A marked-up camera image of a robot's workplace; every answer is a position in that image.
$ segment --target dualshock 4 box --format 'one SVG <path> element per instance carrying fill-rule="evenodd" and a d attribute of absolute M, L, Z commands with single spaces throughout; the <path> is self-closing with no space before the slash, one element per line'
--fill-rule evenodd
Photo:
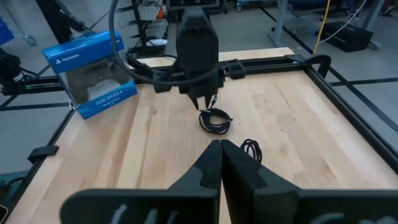
<path fill-rule="evenodd" d="M 117 32 L 116 44 L 123 54 Z M 43 54 L 84 119 L 137 93 L 132 78 L 115 61 L 109 31 L 43 49 Z"/>

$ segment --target black case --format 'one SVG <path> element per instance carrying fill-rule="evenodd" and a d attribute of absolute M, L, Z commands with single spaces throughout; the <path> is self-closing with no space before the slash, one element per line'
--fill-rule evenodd
<path fill-rule="evenodd" d="M 344 25 L 345 23 L 341 21 L 326 23 L 321 34 L 321 39 L 325 40 L 329 38 L 329 36 L 333 35 Z M 348 24 L 327 42 L 345 52 L 355 52 L 364 50 L 368 46 L 372 36 L 372 32 Z"/>

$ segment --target black clamp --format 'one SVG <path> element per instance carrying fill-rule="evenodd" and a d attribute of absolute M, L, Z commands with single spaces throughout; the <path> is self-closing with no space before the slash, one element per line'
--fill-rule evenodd
<path fill-rule="evenodd" d="M 285 58 L 289 58 L 295 62 L 300 62 L 302 65 L 317 65 L 319 64 L 318 73 L 326 78 L 331 64 L 331 57 L 327 55 L 316 55 L 310 58 L 304 58 L 301 55 L 285 55 Z"/>
<path fill-rule="evenodd" d="M 246 76 L 246 70 L 238 59 L 228 60 L 224 62 L 225 70 L 229 73 L 229 76 L 235 79 L 241 79 Z"/>
<path fill-rule="evenodd" d="M 58 146 L 43 146 L 33 149 L 27 160 L 34 164 L 36 161 L 45 159 L 47 156 L 54 156 L 59 147 Z"/>

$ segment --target wooden tabletop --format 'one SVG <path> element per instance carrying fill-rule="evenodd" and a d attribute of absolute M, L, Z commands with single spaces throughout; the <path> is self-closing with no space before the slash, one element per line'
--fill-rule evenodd
<path fill-rule="evenodd" d="M 220 60 L 277 57 L 288 48 L 220 53 Z M 144 60 L 170 65 L 170 58 Z M 227 81 L 216 108 L 234 119 L 223 136 L 204 132 L 198 111 L 173 88 L 139 94 L 88 119 L 75 113 L 7 224 L 60 223 L 71 194 L 88 188 L 166 189 L 212 139 L 259 142 L 263 164 L 303 188 L 394 189 L 398 176 L 303 72 Z M 220 223 L 229 223 L 224 196 Z"/>

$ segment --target floor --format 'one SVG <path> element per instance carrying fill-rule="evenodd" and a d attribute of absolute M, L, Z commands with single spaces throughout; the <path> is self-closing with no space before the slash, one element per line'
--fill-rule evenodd
<path fill-rule="evenodd" d="M 3 1 L 17 19 L 21 29 L 29 35 L 33 35 L 37 41 L 36 46 L 29 46 L 22 38 L 22 34 L 12 22 L 5 11 Z M 77 18 L 91 26 L 106 14 L 109 0 L 68 0 L 63 1 L 69 10 Z M 276 16 L 275 9 L 266 9 L 271 15 Z M 16 38 L 2 46 L 10 54 L 17 55 L 22 60 L 22 66 L 34 72 L 40 72 L 47 63 L 41 54 L 44 47 L 55 45 L 57 41 L 51 33 L 44 17 L 41 15 L 35 1 L 28 0 L 0 0 L 0 16 L 3 17 Z M 309 19 L 319 23 L 319 16 L 313 15 Z M 220 52 L 234 50 L 266 49 L 274 47 L 268 38 L 272 19 L 258 8 L 244 8 L 243 12 L 235 12 L 231 9 L 228 14 L 219 14 L 211 17 L 213 26 L 220 40 Z M 93 28 L 102 31 L 108 28 L 108 17 L 99 21 Z M 175 54 L 175 24 L 169 25 L 169 43 L 167 54 Z M 369 80 L 375 78 L 398 77 L 398 63 L 396 55 L 398 51 L 398 20 L 393 17 L 380 17 L 375 26 L 374 39 L 383 46 L 378 51 L 367 49 L 361 52 L 344 53 L 333 46 L 323 44 L 319 54 L 328 54 L 332 57 L 332 66 L 348 81 Z M 298 37 L 308 46 L 315 43 L 313 32 L 299 29 Z M 309 56 L 296 41 L 283 33 L 282 42 L 298 54 Z M 44 72 L 45 76 L 53 75 L 51 69 Z M 329 82 L 339 81 L 332 74 L 326 78 Z M 377 106 L 382 114 L 386 115 L 391 123 L 386 124 L 373 110 L 365 105 L 358 94 L 353 94 L 345 86 L 337 86 L 336 90 L 351 106 L 363 116 L 374 129 L 396 149 L 398 149 L 398 104 L 396 93 L 398 82 L 385 82 L 377 84 L 354 85 L 360 95 L 367 98 Z M 0 104 L 9 97 L 0 96 Z M 63 103 L 68 98 L 64 92 L 39 93 L 20 95 L 8 106 Z M 46 145 L 53 132 L 62 119 L 68 113 L 68 107 L 43 108 L 33 110 L 14 110 L 0 112 L 0 174 L 20 172 L 30 168 L 27 156 L 36 147 Z"/>

